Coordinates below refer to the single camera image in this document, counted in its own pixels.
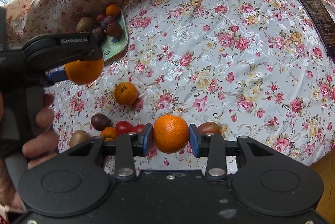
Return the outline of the dark plum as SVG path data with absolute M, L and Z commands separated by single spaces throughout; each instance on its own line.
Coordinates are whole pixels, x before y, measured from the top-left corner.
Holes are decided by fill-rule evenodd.
M 204 122 L 198 126 L 201 134 L 219 134 L 221 135 L 220 125 L 215 122 Z
M 105 128 L 111 127 L 110 119 L 102 113 L 96 113 L 91 117 L 91 125 L 97 131 L 103 131 Z

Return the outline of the orange from tray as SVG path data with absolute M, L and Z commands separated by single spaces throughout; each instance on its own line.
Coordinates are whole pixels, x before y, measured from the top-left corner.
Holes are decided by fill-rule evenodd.
M 69 80 L 77 85 L 86 85 L 95 81 L 102 73 L 104 60 L 76 60 L 65 64 L 64 69 Z

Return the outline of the large orange with stem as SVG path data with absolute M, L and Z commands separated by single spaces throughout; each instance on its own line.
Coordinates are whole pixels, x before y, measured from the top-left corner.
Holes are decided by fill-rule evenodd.
M 183 118 L 166 114 L 155 121 L 153 141 L 161 152 L 176 153 L 187 145 L 188 140 L 188 125 Z

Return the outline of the brown kiwi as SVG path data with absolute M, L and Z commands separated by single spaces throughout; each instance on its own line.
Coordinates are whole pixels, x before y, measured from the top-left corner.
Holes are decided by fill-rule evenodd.
M 83 130 L 76 130 L 74 134 L 71 136 L 69 141 L 69 147 L 73 148 L 78 144 L 85 142 L 86 140 L 90 139 L 91 135 Z

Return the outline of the loose cherry tomato right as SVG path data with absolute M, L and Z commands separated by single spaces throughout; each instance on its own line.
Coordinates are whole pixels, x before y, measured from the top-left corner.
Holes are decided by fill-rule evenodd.
M 139 125 L 137 125 L 137 126 L 135 126 L 135 127 L 133 128 L 133 131 L 134 131 L 135 133 L 141 133 L 144 127 L 145 127 L 144 124 L 139 124 Z

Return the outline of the loose cherry tomato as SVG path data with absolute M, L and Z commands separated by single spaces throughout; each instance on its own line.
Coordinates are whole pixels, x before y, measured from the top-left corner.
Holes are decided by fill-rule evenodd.
M 134 131 L 135 133 L 141 133 L 144 127 L 145 127 L 144 124 L 139 124 L 139 125 L 137 125 L 137 126 L 135 126 L 135 127 L 133 128 L 133 131 Z
M 115 130 L 117 136 L 122 134 L 128 134 L 129 132 L 133 132 L 133 125 L 127 121 L 119 121 L 116 123 Z

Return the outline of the loose cherry tomato left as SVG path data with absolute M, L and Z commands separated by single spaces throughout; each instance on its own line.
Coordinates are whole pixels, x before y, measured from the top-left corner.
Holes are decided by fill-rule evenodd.
M 116 123 L 115 130 L 117 136 L 122 134 L 128 134 L 129 132 L 133 132 L 133 125 L 127 121 L 119 121 Z

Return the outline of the front kiwi on tray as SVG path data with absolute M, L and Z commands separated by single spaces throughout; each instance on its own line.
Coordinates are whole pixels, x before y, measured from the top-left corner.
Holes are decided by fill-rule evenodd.
M 81 32 L 91 32 L 93 28 L 93 19 L 91 17 L 83 17 L 79 20 L 76 26 L 76 31 Z

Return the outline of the small mandarin middle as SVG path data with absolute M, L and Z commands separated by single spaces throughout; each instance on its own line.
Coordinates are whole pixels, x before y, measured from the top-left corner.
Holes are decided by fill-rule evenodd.
M 101 131 L 100 136 L 104 138 L 105 141 L 113 141 L 117 139 L 116 129 L 114 127 L 107 127 Z

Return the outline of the light green tray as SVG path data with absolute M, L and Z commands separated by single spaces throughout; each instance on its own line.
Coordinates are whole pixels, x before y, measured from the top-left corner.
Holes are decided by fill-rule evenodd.
M 118 39 L 107 35 L 104 43 L 101 45 L 105 64 L 108 64 L 112 59 L 120 55 L 128 46 L 129 37 L 123 10 L 120 10 L 120 15 L 116 20 L 121 25 L 123 33 Z

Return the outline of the plum on tray front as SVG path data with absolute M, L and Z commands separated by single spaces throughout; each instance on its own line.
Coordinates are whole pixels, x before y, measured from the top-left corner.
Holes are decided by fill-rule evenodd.
M 107 34 L 110 37 L 119 39 L 123 34 L 123 29 L 118 22 L 110 22 L 106 27 Z

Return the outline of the plum on tray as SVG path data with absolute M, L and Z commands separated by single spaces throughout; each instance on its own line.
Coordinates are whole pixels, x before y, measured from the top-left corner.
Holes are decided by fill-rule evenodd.
M 118 22 L 110 22 L 106 27 L 107 34 L 110 37 L 119 39 L 123 34 L 123 29 Z
M 112 23 L 112 22 L 115 22 L 115 18 L 112 17 L 112 16 L 106 16 L 101 22 L 100 22 L 100 25 L 101 27 L 106 30 L 107 29 L 107 26 L 108 24 Z

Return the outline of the small red tomato tray back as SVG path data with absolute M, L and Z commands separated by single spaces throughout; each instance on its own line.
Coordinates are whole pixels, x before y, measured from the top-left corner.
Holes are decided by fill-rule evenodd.
M 101 22 L 106 17 L 105 13 L 98 13 L 96 16 L 96 22 Z

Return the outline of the plum on tray back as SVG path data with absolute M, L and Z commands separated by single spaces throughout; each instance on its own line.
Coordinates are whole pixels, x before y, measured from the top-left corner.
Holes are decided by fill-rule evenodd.
M 115 18 L 112 17 L 112 16 L 106 16 L 101 22 L 100 22 L 100 25 L 101 27 L 106 30 L 107 29 L 107 26 L 108 24 L 112 23 L 112 22 L 115 22 Z

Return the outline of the small mandarin on tray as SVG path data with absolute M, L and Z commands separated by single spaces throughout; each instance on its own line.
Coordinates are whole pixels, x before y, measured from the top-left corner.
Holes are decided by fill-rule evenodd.
M 115 4 L 108 5 L 105 9 L 105 14 L 117 18 L 121 14 L 121 9 Z

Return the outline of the loose mandarin far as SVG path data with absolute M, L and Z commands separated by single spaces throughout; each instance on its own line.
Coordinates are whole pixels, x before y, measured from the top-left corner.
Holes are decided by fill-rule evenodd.
M 115 100 L 122 106 L 131 106 L 136 101 L 138 92 L 131 82 L 121 82 L 114 90 Z

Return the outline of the floral tablecloth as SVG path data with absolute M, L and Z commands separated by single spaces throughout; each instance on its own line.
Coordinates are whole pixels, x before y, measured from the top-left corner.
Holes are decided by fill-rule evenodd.
M 322 0 L 334 14 L 334 0 Z M 334 148 L 334 63 L 298 0 L 15 0 L 6 5 L 12 46 L 70 32 L 80 17 L 122 8 L 125 53 L 92 84 L 69 81 L 54 94 L 58 147 L 95 113 L 112 122 L 153 123 L 169 113 L 214 121 L 227 140 L 248 135 L 311 165 Z M 115 100 L 135 85 L 131 106 Z

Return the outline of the black remote control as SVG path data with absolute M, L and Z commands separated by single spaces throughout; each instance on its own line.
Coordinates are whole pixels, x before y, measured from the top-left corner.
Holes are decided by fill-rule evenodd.
M 310 17 L 325 46 L 327 55 L 334 59 L 334 20 L 321 0 L 298 0 Z

